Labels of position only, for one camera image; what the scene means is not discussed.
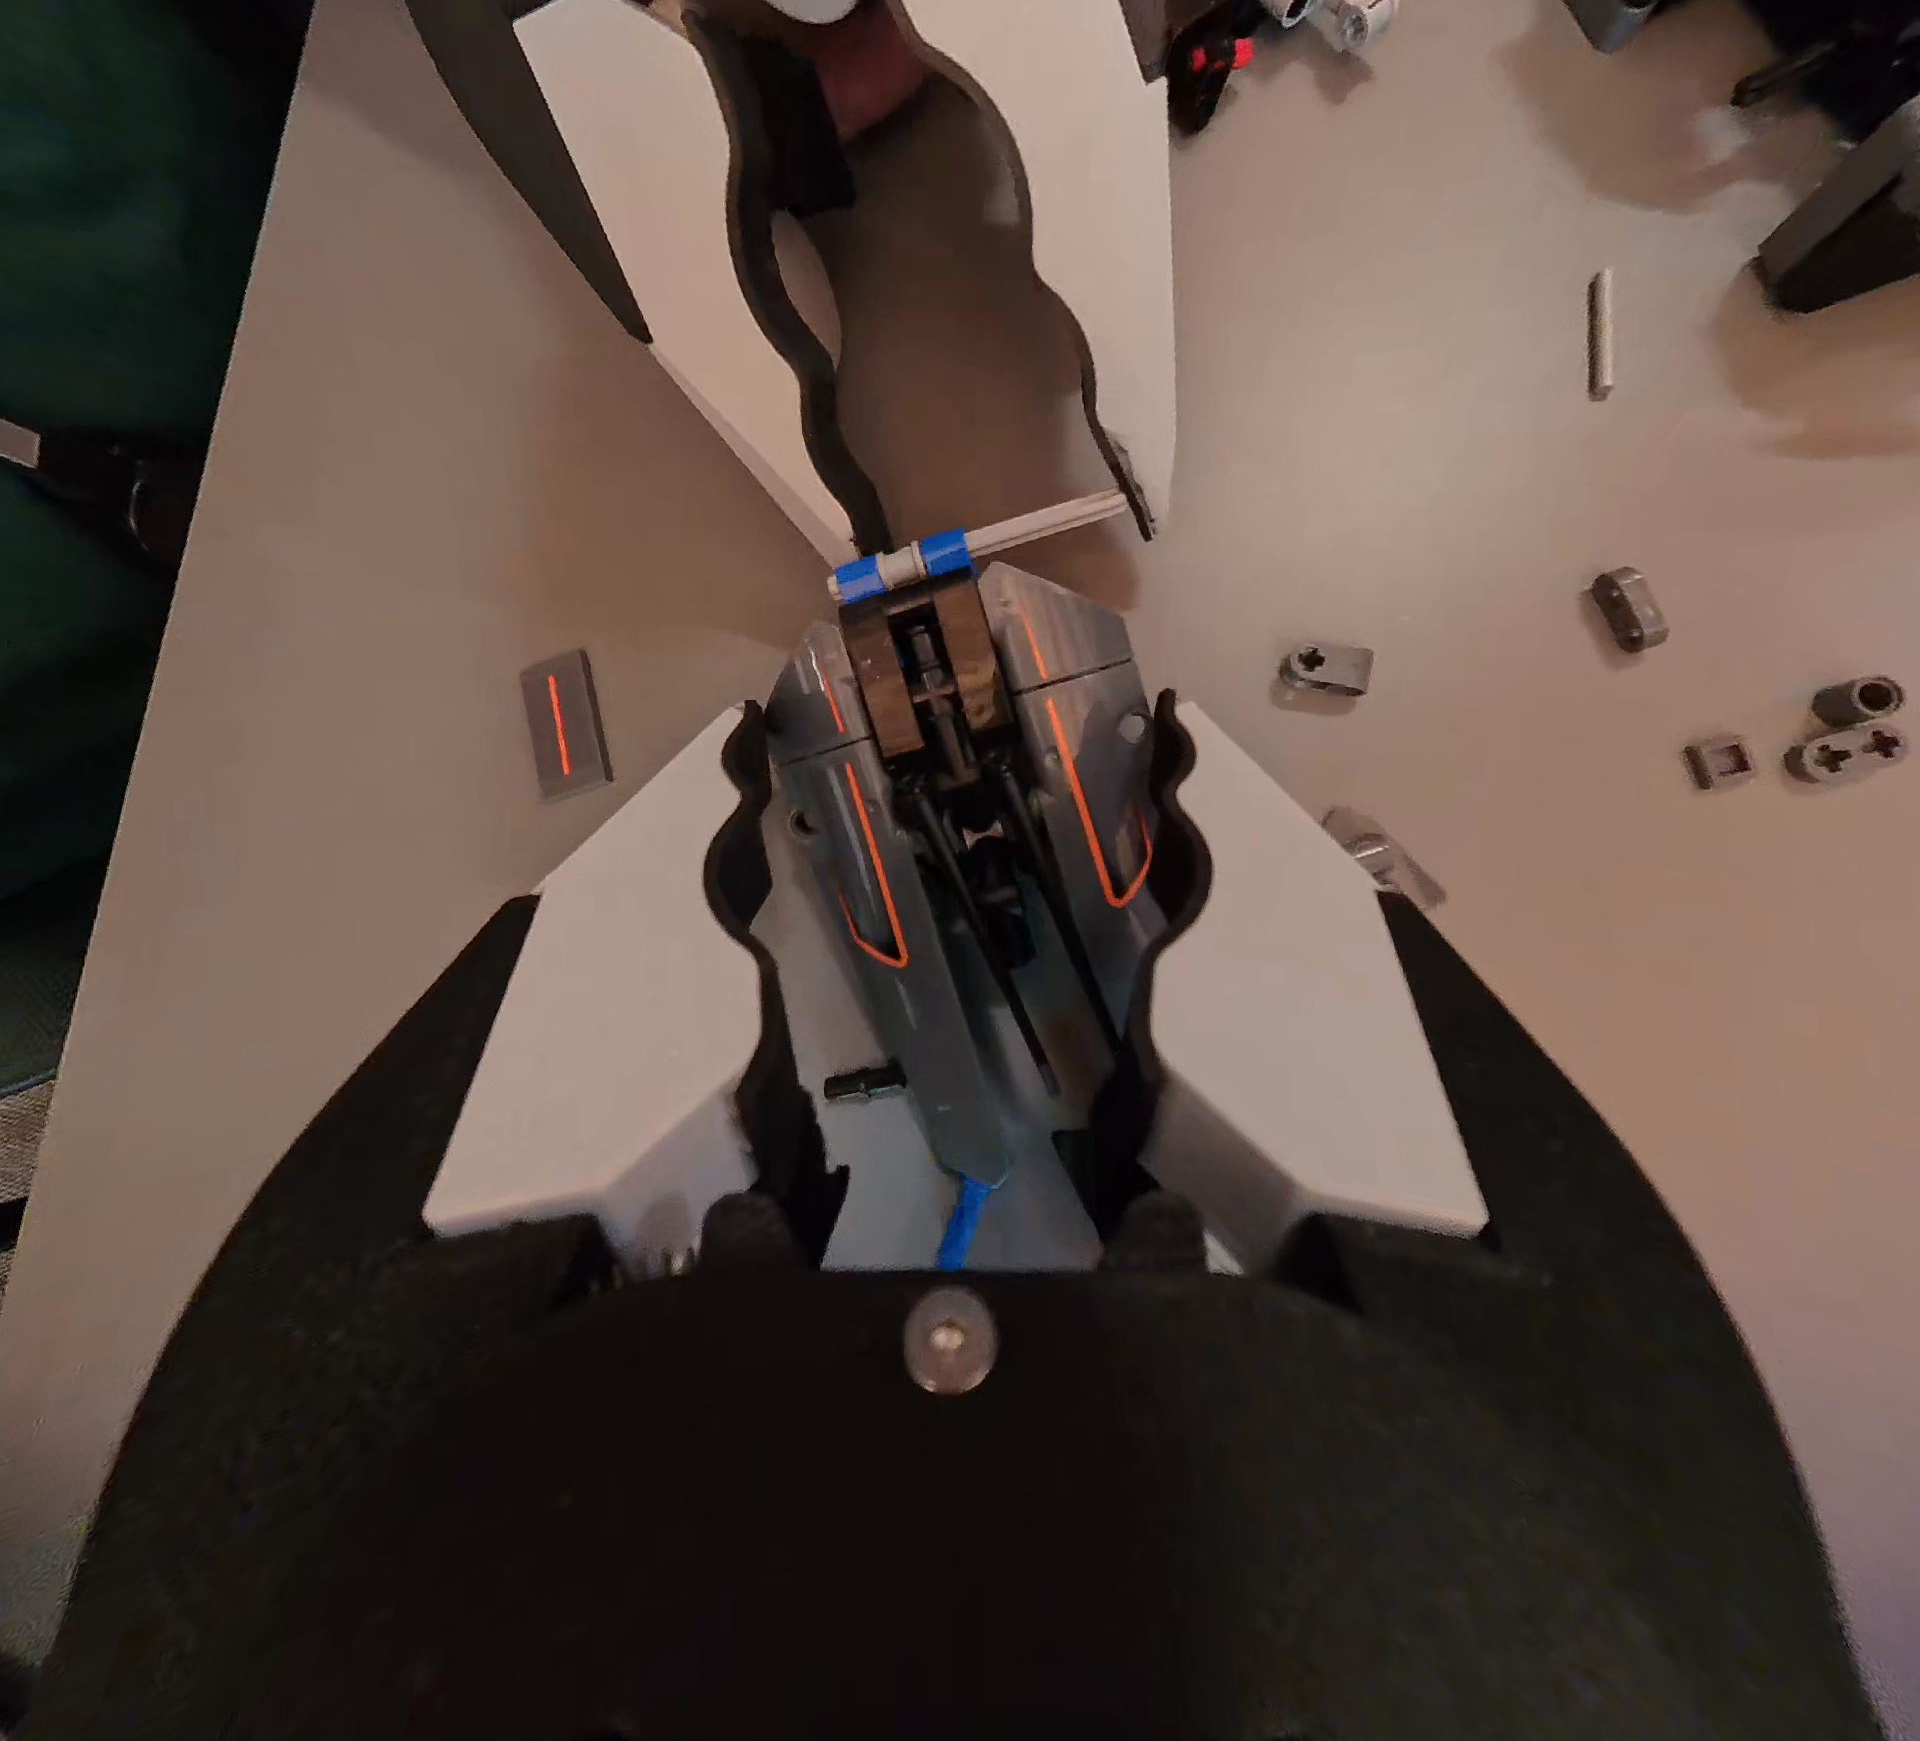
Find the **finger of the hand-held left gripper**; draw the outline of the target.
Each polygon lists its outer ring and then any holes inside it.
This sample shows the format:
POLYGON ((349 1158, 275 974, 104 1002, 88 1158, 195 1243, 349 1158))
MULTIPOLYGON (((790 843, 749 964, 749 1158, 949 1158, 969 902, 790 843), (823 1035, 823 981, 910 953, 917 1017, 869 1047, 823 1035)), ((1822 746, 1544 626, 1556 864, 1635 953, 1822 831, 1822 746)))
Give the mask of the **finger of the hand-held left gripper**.
POLYGON ((840 494, 823 480, 802 385, 756 314, 735 224, 735 119, 698 40, 635 0, 545 0, 518 18, 518 51, 590 191, 654 371, 830 571, 880 557, 880 539, 854 544, 840 494))
POLYGON ((1175 176, 1167 79, 1122 0, 894 0, 910 43, 977 97, 1019 187, 1032 284, 1079 338, 1083 431, 1138 523, 1175 499, 1175 176))

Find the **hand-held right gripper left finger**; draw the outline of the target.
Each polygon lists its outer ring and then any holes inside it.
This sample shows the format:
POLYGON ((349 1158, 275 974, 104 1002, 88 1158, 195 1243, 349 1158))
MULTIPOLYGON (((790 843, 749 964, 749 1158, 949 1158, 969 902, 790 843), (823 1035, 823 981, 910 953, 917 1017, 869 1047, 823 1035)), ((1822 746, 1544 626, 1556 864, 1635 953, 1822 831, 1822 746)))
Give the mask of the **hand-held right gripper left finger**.
POLYGON ((802 1261, 835 1232, 769 906, 769 717, 722 710, 545 887, 498 1002, 429 1232, 590 1216, 646 1270, 707 1204, 769 1195, 802 1261))

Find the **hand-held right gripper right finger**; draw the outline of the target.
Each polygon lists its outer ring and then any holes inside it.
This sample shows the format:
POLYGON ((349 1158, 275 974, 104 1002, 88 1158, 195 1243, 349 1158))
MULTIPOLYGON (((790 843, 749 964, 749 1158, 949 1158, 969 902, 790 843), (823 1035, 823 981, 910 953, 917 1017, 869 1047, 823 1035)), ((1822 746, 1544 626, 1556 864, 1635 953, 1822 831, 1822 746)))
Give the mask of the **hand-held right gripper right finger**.
POLYGON ((1383 887, 1181 694, 1150 710, 1143 946, 1069 1188, 1122 1247, 1150 1195, 1281 1270, 1309 1227, 1475 1247, 1475 1188, 1383 887))

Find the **dark grey lego wing assembly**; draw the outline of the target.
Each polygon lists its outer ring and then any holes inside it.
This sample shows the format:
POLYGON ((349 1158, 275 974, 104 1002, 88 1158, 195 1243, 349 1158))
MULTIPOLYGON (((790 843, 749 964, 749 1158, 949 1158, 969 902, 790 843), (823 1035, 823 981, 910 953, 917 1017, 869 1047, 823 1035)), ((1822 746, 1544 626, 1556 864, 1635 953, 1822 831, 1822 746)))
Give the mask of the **dark grey lego wing assembly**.
POLYGON ((1122 507, 1099 486, 835 563, 835 618, 769 694, 783 831, 964 1195, 1002 1188, 1019 1078, 1064 1085, 1038 995, 1119 1056, 1160 926, 1129 626, 1002 563, 1122 507))

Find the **grey angled lego piece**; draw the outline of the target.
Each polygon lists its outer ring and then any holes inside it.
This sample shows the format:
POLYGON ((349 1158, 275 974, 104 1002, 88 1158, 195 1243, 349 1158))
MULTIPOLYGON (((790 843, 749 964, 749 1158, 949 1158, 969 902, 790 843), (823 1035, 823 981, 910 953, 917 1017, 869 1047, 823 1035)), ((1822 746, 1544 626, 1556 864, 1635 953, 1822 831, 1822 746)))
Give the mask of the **grey angled lego piece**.
POLYGON ((1449 906, 1449 887, 1369 808, 1325 808, 1325 831, 1394 902, 1449 906))

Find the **blue lego pin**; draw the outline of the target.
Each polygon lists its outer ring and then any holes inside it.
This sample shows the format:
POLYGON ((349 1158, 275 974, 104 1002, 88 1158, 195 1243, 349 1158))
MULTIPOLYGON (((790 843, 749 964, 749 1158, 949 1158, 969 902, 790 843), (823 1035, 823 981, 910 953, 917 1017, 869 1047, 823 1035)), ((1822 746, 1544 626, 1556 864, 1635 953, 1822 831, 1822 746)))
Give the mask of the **blue lego pin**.
POLYGON ((949 1213, 949 1232, 940 1232, 940 1257, 929 1257, 940 1274, 977 1270, 977 1243, 986 1243, 999 1188, 1002 1188, 1002 1176, 999 1177, 977 1177, 977 1176, 953 1177, 953 1213, 949 1213))

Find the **grey lego double connector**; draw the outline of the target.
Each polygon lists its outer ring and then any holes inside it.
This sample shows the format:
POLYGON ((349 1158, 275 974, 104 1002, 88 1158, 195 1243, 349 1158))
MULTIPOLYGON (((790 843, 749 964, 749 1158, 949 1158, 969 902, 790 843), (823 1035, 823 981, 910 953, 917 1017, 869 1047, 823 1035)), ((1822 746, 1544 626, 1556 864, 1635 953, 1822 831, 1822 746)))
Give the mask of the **grey lego double connector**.
POLYGON ((1811 739, 1784 746, 1784 774, 1811 780, 1811 791, 1839 791, 1839 780, 1867 780, 1880 766, 1909 757, 1909 687, 1867 669, 1867 678, 1839 678, 1822 694, 1811 694, 1811 739))

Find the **grey tile with orange stripe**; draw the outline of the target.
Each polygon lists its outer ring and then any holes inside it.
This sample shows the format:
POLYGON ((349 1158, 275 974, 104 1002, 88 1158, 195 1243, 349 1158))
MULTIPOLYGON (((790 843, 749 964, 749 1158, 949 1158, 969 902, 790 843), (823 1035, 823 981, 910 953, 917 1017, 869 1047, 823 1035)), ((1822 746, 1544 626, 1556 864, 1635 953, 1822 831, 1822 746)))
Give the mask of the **grey tile with orange stripe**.
POLYGON ((563 648, 518 669, 538 803, 610 780, 590 648, 563 648))

